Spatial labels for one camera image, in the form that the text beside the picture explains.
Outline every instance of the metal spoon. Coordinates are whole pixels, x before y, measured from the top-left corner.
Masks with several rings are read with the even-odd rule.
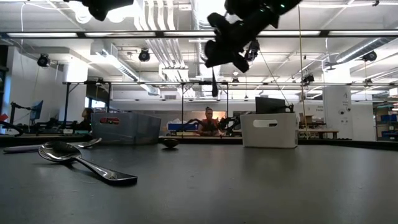
[[[103,181],[109,184],[135,184],[138,177],[123,174],[110,170],[99,165],[93,164],[81,158],[81,152],[75,146],[65,142],[48,142],[39,148],[39,155],[52,162],[72,162],[77,161],[89,170],[97,174]]]
[[[102,138],[98,138],[98,139],[93,139],[91,141],[88,142],[83,142],[83,143],[79,143],[77,146],[82,148],[82,149],[86,149],[88,147],[91,147],[97,143],[99,143],[100,141],[102,141]],[[39,150],[39,147],[42,146],[40,145],[32,145],[32,146],[15,146],[15,147],[7,147],[3,150],[4,153],[7,154],[16,154],[16,153],[25,153],[25,152],[37,152],[37,150]]]

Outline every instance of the woman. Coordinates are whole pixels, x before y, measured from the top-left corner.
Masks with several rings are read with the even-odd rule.
[[[213,109],[206,108],[206,119],[202,120],[203,124],[199,125],[198,134],[201,136],[216,136],[218,132],[218,121],[213,119]]]
[[[85,108],[81,113],[84,120],[77,125],[76,130],[91,131],[91,114],[94,113],[92,108]]]

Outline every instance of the spoon bowl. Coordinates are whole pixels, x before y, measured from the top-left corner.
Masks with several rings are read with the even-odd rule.
[[[123,174],[82,159],[79,149],[65,142],[47,142],[39,148],[39,155],[52,162],[69,163],[77,161],[109,184],[124,185],[137,183],[138,177],[134,175]]]

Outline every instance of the monitor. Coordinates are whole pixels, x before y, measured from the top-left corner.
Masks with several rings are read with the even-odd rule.
[[[42,113],[42,108],[43,108],[43,101],[34,103],[31,108],[32,109],[30,112],[30,120],[34,121],[40,119],[40,114]]]
[[[286,113],[285,100],[256,97],[256,114]]]

